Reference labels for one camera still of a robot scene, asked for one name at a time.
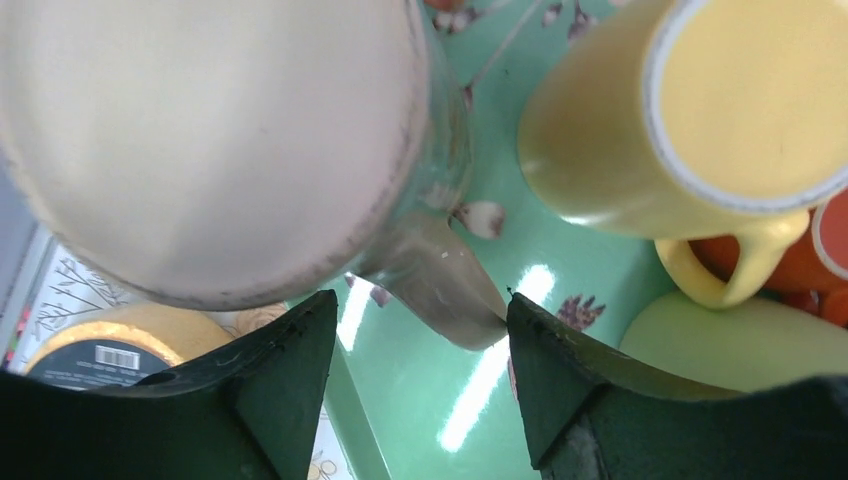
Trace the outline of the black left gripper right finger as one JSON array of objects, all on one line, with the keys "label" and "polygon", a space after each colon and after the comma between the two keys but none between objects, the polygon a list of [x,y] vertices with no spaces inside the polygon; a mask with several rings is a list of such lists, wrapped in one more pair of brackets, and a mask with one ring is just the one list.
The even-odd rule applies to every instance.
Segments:
[{"label": "black left gripper right finger", "polygon": [[508,306],[516,396],[545,479],[843,479],[847,379],[759,393],[689,380],[576,331],[521,294]]}]

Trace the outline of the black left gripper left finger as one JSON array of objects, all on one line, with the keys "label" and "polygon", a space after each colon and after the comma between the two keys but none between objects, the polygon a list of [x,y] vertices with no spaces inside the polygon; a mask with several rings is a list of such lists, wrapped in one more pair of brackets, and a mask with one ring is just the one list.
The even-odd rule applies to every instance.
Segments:
[{"label": "black left gripper left finger", "polygon": [[303,479],[336,336],[318,292],[270,324],[133,386],[1,377],[5,479]]}]

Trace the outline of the light green mug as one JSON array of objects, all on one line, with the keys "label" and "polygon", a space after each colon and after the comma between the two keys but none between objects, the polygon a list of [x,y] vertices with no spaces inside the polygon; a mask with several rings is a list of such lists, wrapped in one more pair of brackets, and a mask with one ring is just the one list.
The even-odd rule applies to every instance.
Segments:
[{"label": "light green mug", "polygon": [[650,303],[619,349],[657,369],[739,392],[847,372],[847,331],[772,300],[713,310],[680,292]]}]

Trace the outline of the cream floral mug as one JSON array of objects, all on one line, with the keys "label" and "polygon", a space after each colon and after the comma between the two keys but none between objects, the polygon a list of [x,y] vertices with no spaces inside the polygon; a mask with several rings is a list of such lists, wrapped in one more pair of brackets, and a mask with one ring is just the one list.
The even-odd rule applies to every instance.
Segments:
[{"label": "cream floral mug", "polygon": [[1,149],[32,213],[151,300],[233,311],[350,273],[468,350],[427,284],[485,271],[449,218],[463,95],[419,1],[5,1]]}]

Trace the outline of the yellow mug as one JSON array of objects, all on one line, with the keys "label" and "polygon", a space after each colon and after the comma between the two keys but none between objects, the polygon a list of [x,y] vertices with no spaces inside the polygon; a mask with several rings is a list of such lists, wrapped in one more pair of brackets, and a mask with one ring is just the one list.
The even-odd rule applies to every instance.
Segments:
[{"label": "yellow mug", "polygon": [[737,305],[847,185],[847,5],[632,2],[544,77],[518,157],[559,217],[649,239],[690,298]]}]

